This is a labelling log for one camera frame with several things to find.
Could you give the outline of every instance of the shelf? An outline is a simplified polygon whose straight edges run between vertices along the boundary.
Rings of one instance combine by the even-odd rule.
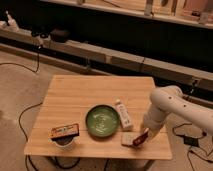
[[[68,40],[66,43],[57,43],[51,41],[50,38],[46,38],[41,41],[38,37],[32,37],[28,30],[20,29],[19,31],[14,32],[11,31],[9,26],[4,29],[0,29],[0,37],[34,46],[39,46],[40,43],[43,42],[43,47],[49,50],[62,52],[68,55],[97,61],[139,73],[141,72],[143,74],[187,85],[191,85],[190,80],[198,78],[201,80],[197,86],[198,88],[213,91],[213,74],[211,72],[73,40]]]
[[[41,1],[55,3],[55,4],[61,4],[61,5],[75,6],[75,7],[79,7],[79,8],[99,10],[99,11],[104,11],[104,12],[111,12],[111,13],[134,16],[134,17],[139,17],[139,18],[152,19],[152,20],[175,23],[175,24],[182,24],[182,25],[199,27],[199,28],[213,29],[213,24],[207,23],[207,24],[203,25],[203,24],[199,24],[197,21],[191,21],[191,20],[186,20],[186,19],[182,18],[180,15],[180,12],[179,12],[179,9],[181,8],[181,5],[182,5],[181,2],[179,2],[177,5],[177,12],[176,12],[175,16],[157,14],[157,13],[155,13],[154,16],[145,16],[143,11],[118,8],[118,7],[115,7],[109,3],[106,3],[101,0],[87,0],[82,5],[78,5],[76,3],[76,0],[41,0]]]

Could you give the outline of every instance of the gray floor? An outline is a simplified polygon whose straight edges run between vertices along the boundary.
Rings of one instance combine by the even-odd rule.
[[[21,63],[28,67],[35,67],[35,61],[0,52],[0,63],[15,62]],[[49,82],[54,74],[78,74],[75,72],[63,70],[50,65],[41,64],[37,75],[26,69],[4,65],[0,66],[0,170],[1,171],[24,171],[24,154],[25,139],[18,126],[18,116],[26,107],[41,102],[47,91]],[[23,116],[22,123],[29,134],[39,107],[26,112]],[[183,119],[171,114],[168,117],[166,127],[168,130],[169,140],[172,148],[173,159],[170,161],[156,161],[150,171],[191,171],[192,168],[187,159],[188,146],[184,145],[182,139],[175,137],[171,128],[185,122]],[[193,136],[200,136],[200,129],[190,126],[178,130],[179,133],[185,133]],[[200,146],[208,152],[212,148],[211,137],[207,136],[200,140]],[[200,155],[203,152],[195,149]],[[212,171],[213,164],[208,164],[194,155],[190,155],[193,166],[196,171]],[[41,171],[60,170],[52,166],[45,158],[40,156],[32,157],[35,165]],[[63,162],[72,163],[75,159],[62,159]],[[83,158],[79,165],[73,170],[103,170],[105,159]],[[110,160],[107,170],[111,171],[139,171],[146,163],[143,160]]]

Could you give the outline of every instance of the power cable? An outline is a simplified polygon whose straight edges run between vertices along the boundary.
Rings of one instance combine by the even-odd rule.
[[[194,92],[194,90],[195,90],[197,84],[198,84],[198,81],[197,81],[197,80],[195,80],[195,81],[192,83],[191,90],[190,90],[189,94],[188,94],[187,97],[186,97],[186,100],[187,100],[187,101],[189,101],[190,96],[193,94],[193,92]],[[197,153],[195,153],[195,152],[192,150],[193,147],[199,148],[199,149],[201,149],[202,151],[205,152],[206,157],[210,156],[210,155],[213,153],[213,148],[212,148],[212,150],[211,150],[209,153],[207,153],[207,151],[206,151],[205,149],[199,147],[199,144],[198,144],[198,140],[204,138],[204,137],[207,135],[207,133],[203,131],[203,132],[202,132],[202,135],[201,135],[200,137],[196,137],[196,138],[194,138],[194,137],[188,137],[188,136],[186,136],[186,135],[184,135],[184,134],[177,134],[175,130],[178,129],[178,128],[180,128],[180,127],[183,127],[183,126],[185,126],[185,125],[192,125],[192,123],[183,123],[183,124],[181,124],[181,125],[175,126],[175,127],[172,128],[172,132],[173,132],[173,134],[174,134],[175,136],[181,137],[181,138],[183,138],[184,140],[187,140],[187,139],[191,140],[191,142],[190,142],[190,141],[188,142],[188,143],[190,144],[190,147],[189,147],[188,150],[187,150],[187,159],[189,160],[189,163],[190,163],[190,166],[191,166],[192,170],[195,171],[195,168],[194,168],[194,166],[193,166],[193,163],[192,163],[192,161],[191,161],[191,159],[190,159],[190,155],[189,155],[189,154],[194,154],[195,156],[197,156],[197,157],[200,158],[201,160],[206,161],[206,162],[208,162],[208,163],[210,163],[210,164],[213,164],[213,161],[212,161],[212,160],[205,159],[205,158],[201,157],[200,155],[198,155]]]
[[[29,67],[26,67],[26,66],[24,66],[24,65],[22,65],[22,64],[18,64],[18,63],[13,63],[13,62],[4,62],[4,63],[0,63],[0,66],[1,65],[16,65],[16,66],[19,66],[19,67],[22,67],[22,68],[25,68],[25,69],[27,69],[27,70],[29,70],[29,71],[31,71],[31,72],[33,72],[34,74],[36,74],[37,72],[38,72],[38,70],[39,70],[39,65],[40,65],[40,49],[42,48],[42,46],[39,46],[38,47],[38,52],[37,52],[37,65],[36,65],[36,69],[35,70],[33,70],[33,69],[31,69],[31,68],[29,68]]]
[[[43,103],[43,102],[38,103],[38,104],[36,104],[36,105],[32,105],[32,106],[27,107],[27,108],[24,109],[24,110],[21,112],[21,114],[19,115],[18,124],[19,124],[19,127],[20,127],[22,133],[24,134],[24,137],[25,137],[25,141],[26,141],[26,142],[28,141],[28,136],[27,136],[27,133],[26,133],[26,131],[24,130],[22,124],[21,124],[21,118],[22,118],[23,114],[24,114],[26,111],[28,111],[28,110],[30,110],[30,109],[32,109],[32,108],[35,108],[35,107],[37,107],[37,106],[40,106],[42,103]],[[29,167],[28,167],[28,164],[27,164],[27,160],[29,160],[29,162],[30,162],[31,166],[33,167],[33,169],[34,169],[35,171],[38,171],[37,167],[35,166],[35,164],[33,163],[32,159],[31,159],[31,157],[28,156],[28,155],[25,156],[25,167],[26,167],[27,171],[29,171]]]
[[[104,171],[107,170],[108,163],[109,163],[109,159],[106,160],[106,163],[105,163],[105,165],[104,165]]]

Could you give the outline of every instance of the table top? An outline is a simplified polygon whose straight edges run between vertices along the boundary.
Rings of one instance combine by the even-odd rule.
[[[133,132],[138,133],[154,87],[151,77],[55,75],[24,153],[41,156],[171,159],[165,127],[153,140],[144,143],[140,149],[134,149],[121,145],[121,127],[108,138],[94,139],[88,134],[85,124],[86,114],[92,107],[99,104],[115,107],[116,99],[120,99],[133,121]],[[79,124],[80,132],[74,146],[64,149],[57,147],[49,138],[51,129],[73,123]]]

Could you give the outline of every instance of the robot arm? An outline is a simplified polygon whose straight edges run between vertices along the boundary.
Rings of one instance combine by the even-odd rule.
[[[152,104],[141,125],[142,133],[148,130],[148,140],[157,135],[169,113],[179,115],[213,135],[213,110],[190,103],[182,97],[183,93],[177,86],[156,88],[152,91]]]

